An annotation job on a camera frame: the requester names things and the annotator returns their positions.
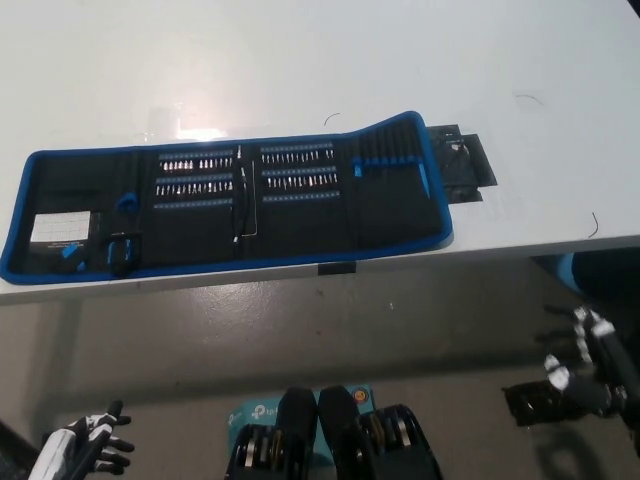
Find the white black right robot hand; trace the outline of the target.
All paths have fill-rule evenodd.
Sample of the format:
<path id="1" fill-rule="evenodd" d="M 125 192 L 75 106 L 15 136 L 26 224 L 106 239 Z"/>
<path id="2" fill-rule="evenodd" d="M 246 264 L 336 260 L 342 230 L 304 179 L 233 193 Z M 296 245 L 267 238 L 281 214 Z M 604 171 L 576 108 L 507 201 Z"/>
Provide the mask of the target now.
<path id="1" fill-rule="evenodd" d="M 572 362 L 546 354 L 543 368 L 549 384 L 582 408 L 601 417 L 629 413 L 639 407 L 639 371 L 612 322 L 592 308 L 546 305 L 569 328 L 539 337 L 541 342 L 567 339 L 577 354 Z"/>

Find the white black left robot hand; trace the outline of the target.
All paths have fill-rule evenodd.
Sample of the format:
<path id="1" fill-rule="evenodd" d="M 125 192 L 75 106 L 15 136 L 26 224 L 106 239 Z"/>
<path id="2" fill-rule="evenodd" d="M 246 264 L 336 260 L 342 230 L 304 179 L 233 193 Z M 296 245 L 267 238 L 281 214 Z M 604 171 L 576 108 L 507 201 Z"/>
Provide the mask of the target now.
<path id="1" fill-rule="evenodd" d="M 28 480 L 85 479 L 93 473 L 122 475 L 131 465 L 127 454 L 135 446 L 114 434 L 131 423 L 115 400 L 104 413 L 83 416 L 51 433 L 42 447 Z"/>

